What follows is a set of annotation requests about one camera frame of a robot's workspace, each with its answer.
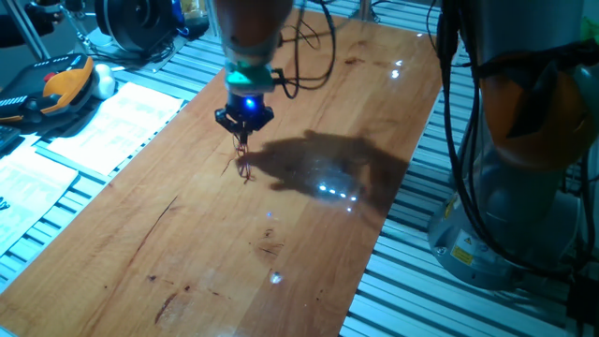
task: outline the blue led light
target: blue led light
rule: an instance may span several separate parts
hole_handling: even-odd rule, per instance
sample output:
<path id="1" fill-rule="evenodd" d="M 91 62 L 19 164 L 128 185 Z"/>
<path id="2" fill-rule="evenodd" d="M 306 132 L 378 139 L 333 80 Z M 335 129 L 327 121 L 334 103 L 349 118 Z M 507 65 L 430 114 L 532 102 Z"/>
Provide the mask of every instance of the blue led light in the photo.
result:
<path id="1" fill-rule="evenodd" d="M 252 98 L 245 98 L 245 107 L 253 110 L 256 107 L 256 103 Z"/>

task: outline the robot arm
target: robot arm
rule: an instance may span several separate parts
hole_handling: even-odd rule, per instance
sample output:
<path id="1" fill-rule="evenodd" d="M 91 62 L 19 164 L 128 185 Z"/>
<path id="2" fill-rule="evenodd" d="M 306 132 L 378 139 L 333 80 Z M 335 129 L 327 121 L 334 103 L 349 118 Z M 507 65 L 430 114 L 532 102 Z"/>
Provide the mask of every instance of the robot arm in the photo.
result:
<path id="1" fill-rule="evenodd" d="M 247 143 L 274 114 L 264 94 L 274 91 L 269 63 L 293 0 L 212 0 L 226 56 L 228 99 L 215 113 L 216 122 Z"/>
<path id="2" fill-rule="evenodd" d="M 292 0 L 212 0 L 227 60 L 265 66 L 279 44 Z"/>

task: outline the yellow warning label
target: yellow warning label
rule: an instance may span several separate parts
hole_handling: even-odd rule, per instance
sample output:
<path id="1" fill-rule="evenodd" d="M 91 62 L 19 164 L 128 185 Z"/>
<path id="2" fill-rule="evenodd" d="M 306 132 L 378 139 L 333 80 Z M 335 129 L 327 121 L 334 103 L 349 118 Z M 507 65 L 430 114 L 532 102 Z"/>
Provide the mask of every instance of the yellow warning label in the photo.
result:
<path id="1" fill-rule="evenodd" d="M 468 266 L 470 266 L 472 264 L 472 259 L 473 259 L 472 254 L 469 254 L 465 250 L 459 248 L 457 245 L 455 247 L 453 247 L 453 251 L 451 251 L 451 255 L 453 257 L 455 257 L 456 259 L 460 260 L 461 262 L 467 264 Z"/>
<path id="2" fill-rule="evenodd" d="M 454 202 L 456 202 L 456 198 L 452 198 L 451 201 L 449 201 L 449 203 L 447 204 L 446 207 L 446 213 L 445 213 L 445 219 L 447 219 L 449 217 L 449 215 L 451 214 L 451 209 L 453 209 L 453 204 Z"/>

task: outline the wire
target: wire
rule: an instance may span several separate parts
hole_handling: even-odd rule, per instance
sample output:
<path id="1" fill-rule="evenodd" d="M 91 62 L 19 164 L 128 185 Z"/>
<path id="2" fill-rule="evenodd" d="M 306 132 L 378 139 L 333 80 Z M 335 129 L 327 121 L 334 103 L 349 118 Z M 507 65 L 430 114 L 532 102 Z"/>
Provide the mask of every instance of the wire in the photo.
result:
<path id="1" fill-rule="evenodd" d="M 429 27 L 429 20 L 431 19 L 431 12 L 432 12 L 432 8 L 437 4 L 437 0 L 432 0 L 431 6 L 429 7 L 429 12 L 427 12 L 427 33 L 429 34 L 429 40 L 431 41 L 431 45 L 432 48 L 434 49 L 434 52 L 437 52 L 437 46 L 435 45 L 434 41 L 432 40 L 432 34 L 431 34 L 431 28 Z"/>
<path id="2" fill-rule="evenodd" d="M 250 147 L 247 145 L 247 143 L 242 143 L 239 135 L 237 134 L 233 134 L 233 146 L 235 147 L 237 157 L 240 159 L 243 159 L 245 155 L 250 152 Z M 252 166 L 248 161 L 241 161 L 238 172 L 240 177 L 245 179 L 245 182 L 243 183 L 253 182 L 255 180 L 254 176 L 252 176 Z"/>
<path id="3" fill-rule="evenodd" d="M 308 46 L 310 46 L 310 48 L 312 48 L 313 50 L 315 50 L 315 51 L 320 50 L 320 35 L 308 23 L 306 23 L 304 20 L 301 21 L 301 24 L 303 24 L 304 26 L 306 26 L 306 28 L 308 28 L 312 32 L 312 34 L 306 36 L 301 31 L 299 31 L 299 35 L 301 36 L 301 38 L 304 41 L 306 41 L 306 43 L 308 44 Z M 283 28 L 284 29 L 285 28 L 293 28 L 295 30 L 299 29 L 298 27 L 293 26 L 293 25 L 289 25 L 289 24 L 286 24 L 285 26 L 283 26 Z M 312 42 L 310 42 L 310 37 L 316 37 L 316 42 L 318 43 L 317 47 L 315 47 L 312 44 Z"/>
<path id="4" fill-rule="evenodd" d="M 393 4 L 393 1 L 389 1 L 389 0 L 379 0 L 379 1 L 375 1 L 373 2 L 373 4 L 371 5 L 371 7 L 380 5 L 380 4 Z"/>
<path id="5" fill-rule="evenodd" d="M 87 56 L 90 56 L 92 58 L 94 58 L 94 57 L 104 58 L 106 60 L 109 60 L 112 62 L 117 62 L 117 63 L 133 63 L 133 64 L 138 64 L 140 62 L 158 63 L 158 62 L 164 61 L 167 57 L 169 57 L 175 51 L 175 44 L 172 41 L 170 41 L 168 44 L 163 44 L 163 46 L 165 46 L 165 48 L 164 49 L 161 48 L 160 52 L 150 55 L 146 58 L 144 58 L 144 57 L 141 57 L 141 58 L 130 57 L 129 58 L 129 57 L 114 57 L 111 54 L 99 51 L 97 49 L 97 46 L 92 44 L 92 45 L 90 45 L 90 50 L 92 50 L 94 53 L 88 53 Z"/>
<path id="6" fill-rule="evenodd" d="M 277 81 L 277 83 L 282 84 L 283 86 L 283 90 L 285 91 L 285 95 L 289 98 L 289 99 L 294 99 L 295 97 L 298 96 L 298 92 L 300 89 L 304 89 L 304 90 L 317 90 L 322 88 L 330 79 L 330 75 L 332 74 L 332 70 L 333 67 L 335 65 L 335 59 L 337 57 L 337 37 L 336 37 L 336 27 L 335 24 L 333 22 L 332 16 L 330 15 L 329 9 L 327 8 L 326 4 L 330 3 L 330 2 L 325 2 L 325 1 L 321 1 L 321 0 L 310 0 L 311 2 L 317 3 L 322 7 L 322 10 L 325 14 L 325 18 L 327 19 L 327 24 L 329 26 L 329 35 L 331 37 L 331 48 L 332 48 L 332 53 L 331 53 L 331 59 L 330 59 L 330 63 L 329 63 L 329 68 L 328 70 L 321 76 L 316 77 L 316 78 L 303 78 L 300 76 L 300 38 L 303 37 L 304 39 L 307 39 L 308 37 L 305 35 L 301 34 L 301 25 L 305 24 L 305 22 L 303 21 L 303 14 L 305 11 L 305 7 L 306 7 L 306 0 L 304 0 L 301 4 L 301 7 L 299 8 L 299 16 L 298 16 L 298 23 L 296 25 L 296 27 L 294 27 L 296 29 L 296 37 L 292 40 L 295 44 L 294 46 L 294 66 L 295 66 L 295 79 L 293 80 L 289 80 L 285 77 L 284 71 L 282 69 L 273 69 L 273 72 L 279 75 L 279 79 Z M 320 41 L 320 38 L 318 37 L 318 34 L 314 31 L 314 29 L 312 29 L 312 27 L 309 27 L 309 29 L 314 33 L 314 36 L 318 38 L 318 41 Z M 320 81 L 320 83 L 318 83 L 317 85 L 314 86 L 306 86 L 301 84 L 302 81 Z M 289 85 L 293 85 L 295 87 L 295 90 L 293 91 L 293 94 L 291 94 L 289 92 L 289 89 L 287 88 L 287 84 Z"/>
<path id="7" fill-rule="evenodd" d="M 587 242 L 587 249 L 583 252 L 582 258 L 577 261 L 575 265 L 576 270 L 581 270 L 584 266 L 587 265 L 592 260 L 592 250 L 595 246 L 595 223 L 593 219 L 593 209 L 591 207 L 591 193 L 589 191 L 590 180 L 589 180 L 589 153 L 591 150 L 588 150 L 582 156 L 582 164 L 580 167 L 580 180 L 582 186 L 580 187 L 582 195 L 582 204 L 584 206 L 585 218 L 587 220 L 587 237 L 589 241 Z"/>

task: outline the wooden table surface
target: wooden table surface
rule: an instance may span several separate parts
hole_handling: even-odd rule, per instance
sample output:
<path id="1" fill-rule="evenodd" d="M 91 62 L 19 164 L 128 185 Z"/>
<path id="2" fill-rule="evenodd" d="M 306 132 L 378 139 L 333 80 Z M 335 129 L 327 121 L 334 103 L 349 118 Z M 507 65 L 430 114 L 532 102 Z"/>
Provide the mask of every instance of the wooden table surface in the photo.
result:
<path id="1" fill-rule="evenodd" d="M 322 14 L 305 21 L 328 30 Z M 321 39 L 300 44 L 303 76 L 329 64 Z M 0 325 L 21 337 L 336 336 L 440 89 L 426 35 L 350 22 L 337 48 L 323 89 L 266 96 L 275 118 L 249 139 L 249 183 L 214 121 L 221 72 L 2 294 Z M 289 43 L 273 62 L 289 77 L 292 55 Z"/>

